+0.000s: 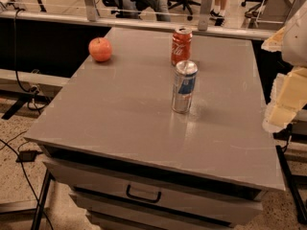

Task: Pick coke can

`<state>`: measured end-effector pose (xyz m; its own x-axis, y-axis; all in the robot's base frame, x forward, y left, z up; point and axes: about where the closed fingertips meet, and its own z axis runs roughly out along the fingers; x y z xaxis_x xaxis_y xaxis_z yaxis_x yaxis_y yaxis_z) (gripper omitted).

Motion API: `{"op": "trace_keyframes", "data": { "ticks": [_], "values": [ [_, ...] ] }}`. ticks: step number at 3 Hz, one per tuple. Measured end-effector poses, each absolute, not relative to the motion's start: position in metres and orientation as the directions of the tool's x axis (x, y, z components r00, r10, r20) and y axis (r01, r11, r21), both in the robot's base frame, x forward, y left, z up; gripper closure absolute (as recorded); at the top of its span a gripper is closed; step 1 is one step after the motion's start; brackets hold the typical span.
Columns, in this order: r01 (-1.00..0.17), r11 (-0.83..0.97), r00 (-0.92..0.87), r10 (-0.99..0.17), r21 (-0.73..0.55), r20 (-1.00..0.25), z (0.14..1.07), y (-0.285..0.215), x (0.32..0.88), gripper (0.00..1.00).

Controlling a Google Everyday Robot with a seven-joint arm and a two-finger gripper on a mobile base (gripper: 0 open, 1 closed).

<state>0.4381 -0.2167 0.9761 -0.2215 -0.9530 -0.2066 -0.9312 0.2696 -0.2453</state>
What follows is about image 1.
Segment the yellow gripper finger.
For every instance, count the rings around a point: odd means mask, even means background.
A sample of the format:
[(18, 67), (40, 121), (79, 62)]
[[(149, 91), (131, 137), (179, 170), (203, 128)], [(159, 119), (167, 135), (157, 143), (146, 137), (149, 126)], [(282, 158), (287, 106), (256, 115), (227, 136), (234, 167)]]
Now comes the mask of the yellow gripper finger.
[(283, 43), (283, 36), (284, 36), (285, 28), (281, 28), (268, 39), (266, 39), (261, 48), (268, 52), (280, 52)]
[(275, 133), (286, 128), (307, 104), (307, 68), (294, 67), (287, 75), (278, 73), (270, 98), (262, 126)]

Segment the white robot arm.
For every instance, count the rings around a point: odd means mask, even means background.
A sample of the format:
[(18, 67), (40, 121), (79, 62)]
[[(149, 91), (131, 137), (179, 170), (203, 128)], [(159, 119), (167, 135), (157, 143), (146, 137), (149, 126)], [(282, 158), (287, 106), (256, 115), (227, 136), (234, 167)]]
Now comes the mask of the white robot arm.
[(272, 84), (262, 126), (275, 133), (286, 128), (307, 104), (307, 2), (261, 48), (280, 52), (282, 59), (293, 65), (289, 73), (277, 74)]

